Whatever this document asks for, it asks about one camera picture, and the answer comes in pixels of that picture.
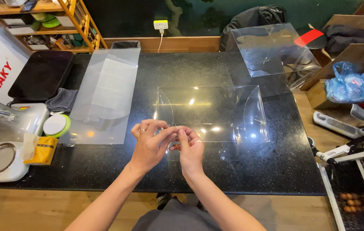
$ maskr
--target frosted plastic sheet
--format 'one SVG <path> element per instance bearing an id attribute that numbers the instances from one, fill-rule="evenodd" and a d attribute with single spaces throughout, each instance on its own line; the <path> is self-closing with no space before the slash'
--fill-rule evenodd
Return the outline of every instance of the frosted plastic sheet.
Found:
<path id="1" fill-rule="evenodd" d="M 270 141 L 259 86 L 159 87 L 155 117 L 203 142 Z"/>
<path id="2" fill-rule="evenodd" d="M 292 90 L 321 68 L 306 46 L 294 43 L 298 37 L 290 23 L 234 29 L 226 51 L 240 51 L 251 77 L 286 74 Z"/>
<path id="3" fill-rule="evenodd" d="M 123 144 L 140 48 L 96 50 L 85 72 L 61 144 Z"/>

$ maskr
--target blue plastic bag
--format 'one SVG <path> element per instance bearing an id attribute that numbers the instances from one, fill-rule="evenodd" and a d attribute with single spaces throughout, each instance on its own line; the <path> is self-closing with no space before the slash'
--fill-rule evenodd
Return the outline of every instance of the blue plastic bag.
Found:
<path id="1" fill-rule="evenodd" d="M 326 80 L 324 83 L 326 97 L 331 102 L 339 104 L 363 102 L 364 73 L 356 73 L 351 62 L 337 62 L 333 64 L 333 70 L 336 78 Z"/>

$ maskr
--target white lid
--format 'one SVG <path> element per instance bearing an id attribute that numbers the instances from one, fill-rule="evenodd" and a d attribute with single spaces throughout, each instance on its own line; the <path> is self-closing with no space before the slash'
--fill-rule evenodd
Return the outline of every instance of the white lid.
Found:
<path id="1" fill-rule="evenodd" d="M 67 119 L 63 115 L 53 115 L 44 123 L 43 130 L 47 135 L 55 135 L 62 131 L 67 124 Z"/>

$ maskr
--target stand mixer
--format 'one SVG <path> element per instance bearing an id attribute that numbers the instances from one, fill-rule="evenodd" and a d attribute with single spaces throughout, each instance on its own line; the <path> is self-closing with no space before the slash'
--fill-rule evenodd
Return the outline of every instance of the stand mixer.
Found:
<path id="1" fill-rule="evenodd" d="M 0 182 L 17 181 L 27 173 L 29 165 L 21 158 L 24 134 L 41 136 L 49 113 L 43 103 L 0 103 Z"/>

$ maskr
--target wall outlet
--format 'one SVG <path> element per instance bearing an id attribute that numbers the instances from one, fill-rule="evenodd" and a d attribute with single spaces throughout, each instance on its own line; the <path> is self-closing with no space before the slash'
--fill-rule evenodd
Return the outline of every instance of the wall outlet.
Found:
<path id="1" fill-rule="evenodd" d="M 156 20 L 154 21 L 155 30 L 168 29 L 168 20 Z"/>

